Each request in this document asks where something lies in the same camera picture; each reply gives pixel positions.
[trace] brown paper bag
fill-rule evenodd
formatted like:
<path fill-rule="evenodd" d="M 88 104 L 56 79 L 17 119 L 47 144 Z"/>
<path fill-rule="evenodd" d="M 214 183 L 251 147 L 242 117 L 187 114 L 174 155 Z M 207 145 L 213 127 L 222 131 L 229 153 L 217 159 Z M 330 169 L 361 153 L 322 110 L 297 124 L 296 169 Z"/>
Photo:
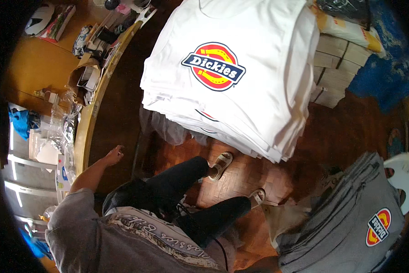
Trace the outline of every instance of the brown paper bag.
<path fill-rule="evenodd" d="M 85 68 L 87 66 L 91 66 L 96 69 L 101 69 L 98 60 L 91 58 L 90 53 L 85 53 L 82 59 L 80 60 L 77 68 L 71 72 L 70 76 L 68 77 L 68 81 L 65 85 L 65 88 L 71 90 L 74 93 L 74 101 L 83 106 L 86 106 L 83 96 L 85 95 L 87 90 L 84 89 L 83 87 L 77 86 L 77 84 L 79 82 L 80 76 L 82 76 L 82 73 L 85 71 Z"/>

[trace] black bag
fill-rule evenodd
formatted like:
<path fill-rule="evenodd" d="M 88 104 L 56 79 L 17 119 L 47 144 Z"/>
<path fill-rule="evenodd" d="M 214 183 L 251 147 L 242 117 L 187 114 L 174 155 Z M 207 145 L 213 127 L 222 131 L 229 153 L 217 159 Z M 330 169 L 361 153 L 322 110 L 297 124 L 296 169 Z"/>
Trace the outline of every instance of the black bag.
<path fill-rule="evenodd" d="M 326 14 L 359 24 L 370 30 L 369 0 L 317 0 L 317 6 Z"/>

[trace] stack of gray t-shirts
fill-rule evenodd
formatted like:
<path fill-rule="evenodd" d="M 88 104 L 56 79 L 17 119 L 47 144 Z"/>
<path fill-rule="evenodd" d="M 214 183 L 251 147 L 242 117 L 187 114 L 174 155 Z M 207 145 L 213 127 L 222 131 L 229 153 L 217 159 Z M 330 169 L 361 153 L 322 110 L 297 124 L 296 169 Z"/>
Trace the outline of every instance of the stack of gray t-shirts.
<path fill-rule="evenodd" d="M 399 237 L 404 217 L 377 153 L 363 154 L 298 233 L 282 234 L 279 265 L 288 272 L 372 270 Z"/>

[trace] person's hand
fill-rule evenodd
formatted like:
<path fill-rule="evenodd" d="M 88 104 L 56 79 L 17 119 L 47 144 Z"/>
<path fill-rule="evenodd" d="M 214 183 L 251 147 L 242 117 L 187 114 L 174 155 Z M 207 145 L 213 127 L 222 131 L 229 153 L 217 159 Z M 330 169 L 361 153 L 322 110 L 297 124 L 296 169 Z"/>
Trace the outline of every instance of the person's hand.
<path fill-rule="evenodd" d="M 122 148 L 124 148 L 123 145 L 116 146 L 113 150 L 111 150 L 100 161 L 103 161 L 103 163 L 106 165 L 106 167 L 115 165 L 116 163 L 120 162 L 120 160 L 124 156 L 124 154 L 121 152 Z"/>

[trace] yellow package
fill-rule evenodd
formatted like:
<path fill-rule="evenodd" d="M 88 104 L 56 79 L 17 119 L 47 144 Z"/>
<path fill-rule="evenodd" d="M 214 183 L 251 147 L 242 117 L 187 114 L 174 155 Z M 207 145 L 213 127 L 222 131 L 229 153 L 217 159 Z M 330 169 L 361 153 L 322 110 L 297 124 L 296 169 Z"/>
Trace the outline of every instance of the yellow package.
<path fill-rule="evenodd" d="M 316 6 L 312 6 L 311 11 L 317 18 L 317 25 L 321 33 L 330 34 L 353 42 L 379 53 L 381 57 L 385 55 L 385 49 L 382 46 L 381 39 L 379 38 L 376 29 L 371 28 L 370 31 L 366 31 L 358 24 L 327 15 Z"/>

